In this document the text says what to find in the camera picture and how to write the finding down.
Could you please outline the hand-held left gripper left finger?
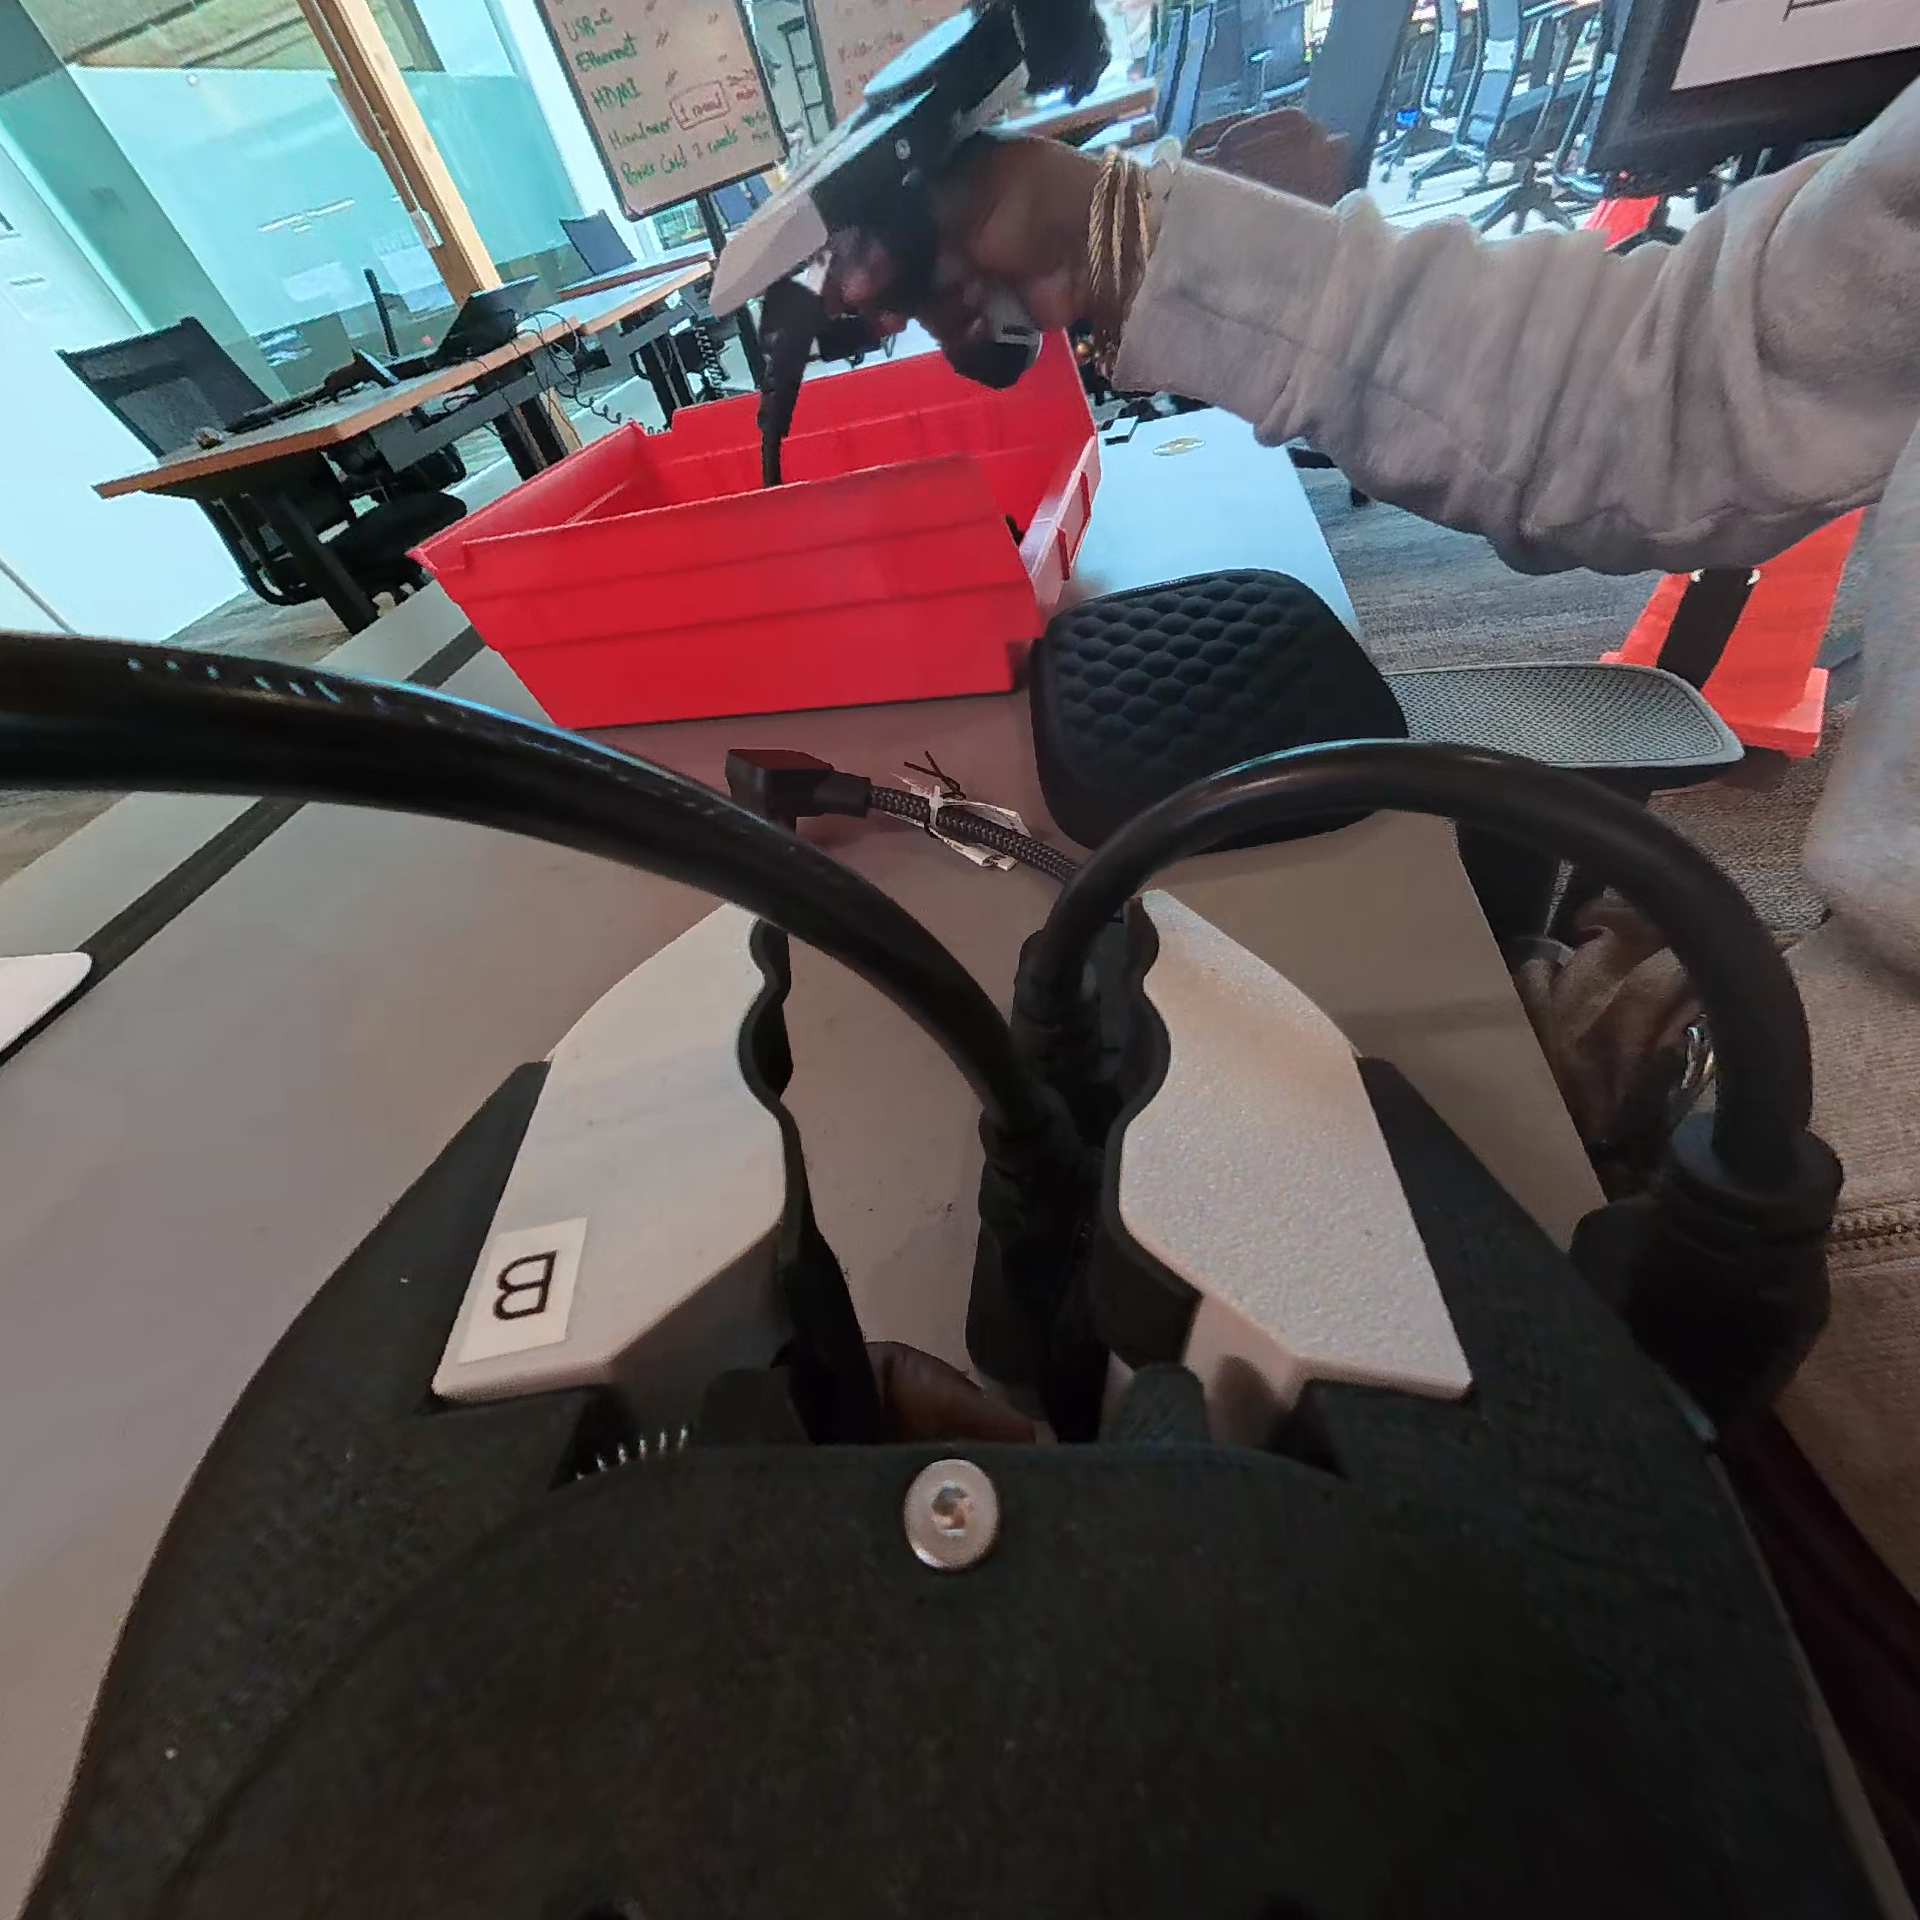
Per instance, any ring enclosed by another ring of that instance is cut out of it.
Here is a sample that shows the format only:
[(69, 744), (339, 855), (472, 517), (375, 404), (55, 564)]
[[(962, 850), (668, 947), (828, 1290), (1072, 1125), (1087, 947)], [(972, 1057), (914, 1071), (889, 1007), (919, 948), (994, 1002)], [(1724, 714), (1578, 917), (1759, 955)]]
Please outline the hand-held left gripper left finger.
[(792, 1338), (781, 1270), (801, 1190), (747, 1045), (778, 990), (755, 928), (698, 920), (552, 1052), (431, 1381), (439, 1400), (704, 1402)]

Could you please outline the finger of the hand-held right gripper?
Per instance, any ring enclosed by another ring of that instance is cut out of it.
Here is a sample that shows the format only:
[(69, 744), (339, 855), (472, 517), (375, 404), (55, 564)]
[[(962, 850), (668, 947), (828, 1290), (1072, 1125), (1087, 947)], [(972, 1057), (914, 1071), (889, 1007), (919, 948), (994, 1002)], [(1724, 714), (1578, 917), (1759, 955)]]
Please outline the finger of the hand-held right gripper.
[(709, 281), (715, 317), (738, 314), (825, 255), (839, 232), (877, 232), (901, 194), (898, 132), (844, 127), (741, 225)]

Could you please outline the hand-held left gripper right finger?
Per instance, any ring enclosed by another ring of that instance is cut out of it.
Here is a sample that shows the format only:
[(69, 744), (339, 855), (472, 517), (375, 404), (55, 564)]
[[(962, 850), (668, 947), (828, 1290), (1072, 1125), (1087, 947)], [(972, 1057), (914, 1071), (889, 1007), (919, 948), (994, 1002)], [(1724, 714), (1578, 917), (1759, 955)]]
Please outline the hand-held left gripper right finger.
[(1472, 1368), (1337, 1022), (1169, 891), (1135, 901), (1147, 1087), (1109, 1138), (1098, 1334), (1205, 1397), (1354, 1382), (1464, 1397)]

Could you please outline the red plastic bin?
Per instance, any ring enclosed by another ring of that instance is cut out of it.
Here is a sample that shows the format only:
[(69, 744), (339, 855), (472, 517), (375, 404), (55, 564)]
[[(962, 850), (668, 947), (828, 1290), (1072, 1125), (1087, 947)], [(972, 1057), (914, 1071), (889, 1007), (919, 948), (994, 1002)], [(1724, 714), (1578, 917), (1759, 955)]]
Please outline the red plastic bin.
[(1065, 334), (1009, 391), (937, 354), (627, 422), (415, 560), (569, 731), (1011, 691), (1101, 482)]

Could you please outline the person's right forearm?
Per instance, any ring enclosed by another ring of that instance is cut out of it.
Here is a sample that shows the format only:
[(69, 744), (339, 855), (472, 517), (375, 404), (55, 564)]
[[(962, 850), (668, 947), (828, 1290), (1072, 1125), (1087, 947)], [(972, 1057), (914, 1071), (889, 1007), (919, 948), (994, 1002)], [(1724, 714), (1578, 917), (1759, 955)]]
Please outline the person's right forearm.
[(1917, 434), (1917, 87), (1625, 258), (1182, 164), (1115, 371), (1515, 571), (1767, 564), (1879, 500)]

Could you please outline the person's right hand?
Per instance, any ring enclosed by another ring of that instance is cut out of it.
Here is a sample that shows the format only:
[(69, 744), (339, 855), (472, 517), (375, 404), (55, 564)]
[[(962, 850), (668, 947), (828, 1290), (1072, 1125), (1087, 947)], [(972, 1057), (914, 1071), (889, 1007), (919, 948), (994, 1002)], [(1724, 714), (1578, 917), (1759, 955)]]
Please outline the person's right hand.
[(981, 135), (908, 194), (905, 215), (832, 238), (825, 314), (882, 334), (917, 324), (962, 371), (985, 360), (1005, 301), (1039, 332), (1091, 325), (1101, 180), (1102, 164), (1062, 144)]

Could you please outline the whiteboard with writing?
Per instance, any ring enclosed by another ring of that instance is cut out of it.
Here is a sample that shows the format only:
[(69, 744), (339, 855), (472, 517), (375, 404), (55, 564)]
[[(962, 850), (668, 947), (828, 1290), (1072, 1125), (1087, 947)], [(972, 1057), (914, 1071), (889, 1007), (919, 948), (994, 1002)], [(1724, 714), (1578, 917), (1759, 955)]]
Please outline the whiteboard with writing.
[(807, 4), (832, 122), (848, 120), (867, 87), (911, 42), (968, 4)]
[(788, 158), (744, 4), (541, 4), (627, 220)]

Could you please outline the black laptop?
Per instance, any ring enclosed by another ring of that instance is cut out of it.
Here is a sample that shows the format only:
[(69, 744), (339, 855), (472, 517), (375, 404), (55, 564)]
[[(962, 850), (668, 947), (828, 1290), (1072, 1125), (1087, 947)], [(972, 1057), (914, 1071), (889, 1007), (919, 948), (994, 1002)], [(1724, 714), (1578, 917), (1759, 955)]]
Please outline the black laptop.
[(461, 302), (454, 324), (431, 350), (431, 365), (461, 365), (492, 354), (517, 338), (532, 295), (541, 291), (541, 275), (515, 278), (508, 282), (481, 288)]

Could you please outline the black honeycomb textured case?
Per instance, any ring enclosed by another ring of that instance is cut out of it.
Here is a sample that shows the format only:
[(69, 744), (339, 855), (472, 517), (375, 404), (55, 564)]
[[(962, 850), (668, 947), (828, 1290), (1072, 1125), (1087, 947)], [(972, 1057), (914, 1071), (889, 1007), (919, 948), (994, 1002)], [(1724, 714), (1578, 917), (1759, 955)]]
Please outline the black honeycomb textured case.
[(1241, 764), (1408, 738), (1395, 690), (1348, 625), (1271, 568), (1057, 612), (1025, 660), (1025, 690), (1042, 807), (1087, 851)]

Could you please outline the row of office chairs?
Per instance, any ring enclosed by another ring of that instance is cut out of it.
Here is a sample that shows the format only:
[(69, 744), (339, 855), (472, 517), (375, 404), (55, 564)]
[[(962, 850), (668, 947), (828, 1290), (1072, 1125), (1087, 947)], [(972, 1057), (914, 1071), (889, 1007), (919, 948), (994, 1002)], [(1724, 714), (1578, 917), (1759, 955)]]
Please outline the row of office chairs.
[(1611, 4), (1179, 4), (1164, 132), (1294, 107), (1348, 137), (1352, 188), (1391, 220), (1575, 232), (1597, 187), (1575, 147), (1611, 68)]

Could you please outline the wooden top desk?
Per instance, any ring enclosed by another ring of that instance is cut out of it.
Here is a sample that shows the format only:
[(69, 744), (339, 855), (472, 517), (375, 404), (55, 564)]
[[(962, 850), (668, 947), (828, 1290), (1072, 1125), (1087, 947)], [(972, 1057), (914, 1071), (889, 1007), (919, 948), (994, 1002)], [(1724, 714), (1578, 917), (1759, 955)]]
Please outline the wooden top desk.
[(405, 471), (488, 430), (517, 477), (537, 477), (581, 447), (554, 404), (564, 352), (607, 342), (611, 360), (634, 360), (639, 350), (665, 338), (681, 297), (709, 282), (712, 271), (715, 255), (704, 250), (668, 265), (592, 282), (468, 362), (394, 387), (375, 384), (239, 434), (197, 430), (181, 452), (97, 482), (94, 491), (105, 500), (159, 494), (197, 505), (248, 500), (281, 544), (297, 587), (327, 604), (349, 635), (359, 635), (377, 621), (377, 600), (354, 584), (337, 555), (339, 535), (324, 535), (304, 510), (297, 467), (367, 447), (394, 471)]

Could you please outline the black office chair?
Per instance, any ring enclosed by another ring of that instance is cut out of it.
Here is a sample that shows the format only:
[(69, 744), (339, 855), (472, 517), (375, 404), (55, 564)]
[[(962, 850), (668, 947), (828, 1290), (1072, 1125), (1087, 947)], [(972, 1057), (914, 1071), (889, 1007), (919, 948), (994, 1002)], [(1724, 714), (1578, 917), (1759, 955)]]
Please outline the black office chair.
[[(268, 408), (267, 391), (195, 317), (154, 334), (59, 352), (62, 365), (158, 461), (208, 455)], [(415, 548), (457, 527), (467, 502), (428, 474), (335, 447), (267, 458), (189, 482), (245, 588), (268, 605), (327, 604), (358, 631), (381, 597), (427, 584)]]

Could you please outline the white paper sheet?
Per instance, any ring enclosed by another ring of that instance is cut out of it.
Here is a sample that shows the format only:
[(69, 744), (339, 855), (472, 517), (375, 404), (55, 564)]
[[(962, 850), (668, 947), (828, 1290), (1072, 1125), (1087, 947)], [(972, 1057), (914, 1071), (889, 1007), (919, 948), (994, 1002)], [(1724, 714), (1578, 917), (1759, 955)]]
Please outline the white paper sheet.
[(4, 1057), (39, 1031), (91, 977), (91, 955), (4, 958)]

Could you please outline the black framed screen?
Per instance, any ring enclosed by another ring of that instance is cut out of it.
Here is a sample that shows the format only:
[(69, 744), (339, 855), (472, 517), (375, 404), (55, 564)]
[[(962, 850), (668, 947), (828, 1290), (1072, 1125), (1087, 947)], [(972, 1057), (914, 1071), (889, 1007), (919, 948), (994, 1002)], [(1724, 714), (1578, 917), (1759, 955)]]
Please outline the black framed screen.
[(1589, 171), (1679, 194), (1725, 160), (1847, 141), (1914, 78), (1914, 4), (1631, 4)]

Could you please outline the wooden post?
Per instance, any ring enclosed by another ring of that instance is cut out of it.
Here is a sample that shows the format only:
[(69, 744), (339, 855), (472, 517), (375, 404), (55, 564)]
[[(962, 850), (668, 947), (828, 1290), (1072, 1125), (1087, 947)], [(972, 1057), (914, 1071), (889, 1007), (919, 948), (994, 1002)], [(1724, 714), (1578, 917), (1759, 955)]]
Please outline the wooden post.
[(528, 4), (299, 4), (344, 108), (451, 302), (515, 278), (517, 334), (564, 342), (564, 220), (582, 212), (524, 27)]

